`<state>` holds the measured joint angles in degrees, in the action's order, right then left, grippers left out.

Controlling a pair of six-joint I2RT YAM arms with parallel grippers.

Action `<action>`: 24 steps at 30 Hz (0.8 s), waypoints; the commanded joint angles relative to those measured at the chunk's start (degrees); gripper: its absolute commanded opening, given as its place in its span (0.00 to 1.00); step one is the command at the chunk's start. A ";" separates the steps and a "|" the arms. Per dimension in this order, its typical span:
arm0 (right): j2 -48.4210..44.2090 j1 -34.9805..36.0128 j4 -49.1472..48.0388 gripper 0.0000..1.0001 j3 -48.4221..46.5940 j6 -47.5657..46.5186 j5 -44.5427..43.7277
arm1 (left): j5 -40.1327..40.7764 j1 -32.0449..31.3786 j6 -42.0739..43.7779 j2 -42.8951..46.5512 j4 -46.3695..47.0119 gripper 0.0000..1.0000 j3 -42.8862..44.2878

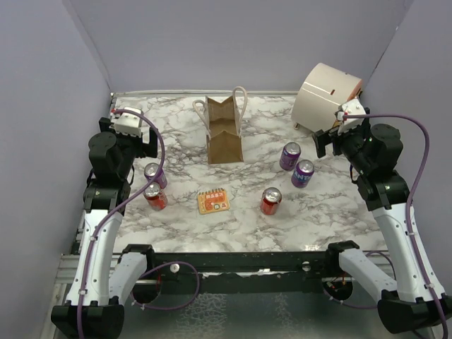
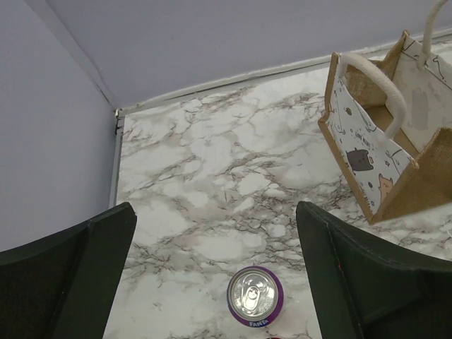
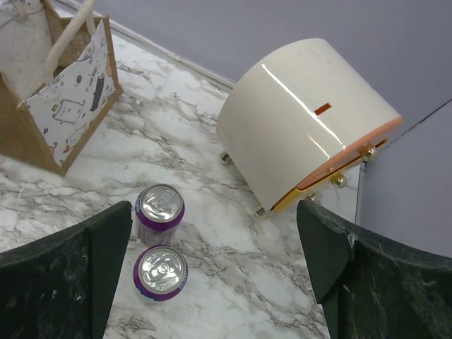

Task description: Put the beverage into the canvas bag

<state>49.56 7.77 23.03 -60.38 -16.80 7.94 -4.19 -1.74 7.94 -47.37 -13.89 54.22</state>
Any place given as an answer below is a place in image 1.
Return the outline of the red soda can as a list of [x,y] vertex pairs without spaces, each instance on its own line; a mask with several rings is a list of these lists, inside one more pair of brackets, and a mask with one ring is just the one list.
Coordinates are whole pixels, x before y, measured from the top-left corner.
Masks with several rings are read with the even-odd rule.
[[262,193],[260,209],[265,215],[274,215],[282,201],[282,194],[276,187],[269,187]]

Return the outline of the canvas tote bag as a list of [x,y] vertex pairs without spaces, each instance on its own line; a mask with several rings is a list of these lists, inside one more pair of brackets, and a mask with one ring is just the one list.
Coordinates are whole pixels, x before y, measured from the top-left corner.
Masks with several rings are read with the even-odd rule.
[[248,103],[242,86],[222,102],[210,97],[193,101],[193,108],[206,128],[209,165],[243,162],[241,127]]

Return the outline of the purple can near left arm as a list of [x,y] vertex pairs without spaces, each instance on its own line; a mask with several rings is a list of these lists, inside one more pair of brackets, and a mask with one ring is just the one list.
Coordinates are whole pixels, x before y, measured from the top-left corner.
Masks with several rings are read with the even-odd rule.
[[161,189],[167,187],[167,178],[163,169],[159,169],[159,164],[155,162],[150,162],[144,167],[144,176],[146,179],[154,179],[155,183],[160,185]]

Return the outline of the red can near left arm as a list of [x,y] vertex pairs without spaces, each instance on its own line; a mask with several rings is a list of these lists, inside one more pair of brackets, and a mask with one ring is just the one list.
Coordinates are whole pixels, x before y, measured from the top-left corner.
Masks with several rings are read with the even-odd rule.
[[143,196],[153,210],[162,210],[167,207],[167,196],[156,182],[145,189]]

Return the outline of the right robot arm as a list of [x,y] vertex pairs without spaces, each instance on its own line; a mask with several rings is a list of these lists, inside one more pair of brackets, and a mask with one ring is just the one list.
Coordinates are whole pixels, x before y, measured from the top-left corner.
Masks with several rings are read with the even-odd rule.
[[354,278],[376,302],[379,318],[390,333],[437,326],[451,317],[451,297],[437,280],[417,232],[406,181],[395,166],[403,150],[400,132],[388,124],[340,127],[313,136],[318,157],[333,146],[357,170],[357,188],[385,240],[395,277],[391,278],[352,241],[328,245],[324,267],[333,276]]

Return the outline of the purple Fanta can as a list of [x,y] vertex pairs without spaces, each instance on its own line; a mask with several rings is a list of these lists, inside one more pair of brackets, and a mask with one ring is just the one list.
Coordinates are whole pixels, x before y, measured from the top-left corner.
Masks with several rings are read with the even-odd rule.
[[314,174],[314,164],[310,160],[300,160],[294,168],[291,182],[297,188],[304,188]]

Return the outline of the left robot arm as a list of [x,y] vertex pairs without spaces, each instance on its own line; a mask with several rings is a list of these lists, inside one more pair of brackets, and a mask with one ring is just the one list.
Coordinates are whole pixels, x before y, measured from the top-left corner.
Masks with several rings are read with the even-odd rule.
[[83,194],[83,236],[76,274],[51,321],[67,338],[118,338],[124,325],[124,304],[139,278],[156,269],[150,245],[131,245],[111,268],[114,243],[126,205],[135,197],[128,181],[138,157],[165,154],[158,130],[143,114],[120,109],[101,118],[100,132],[88,142],[92,166]]

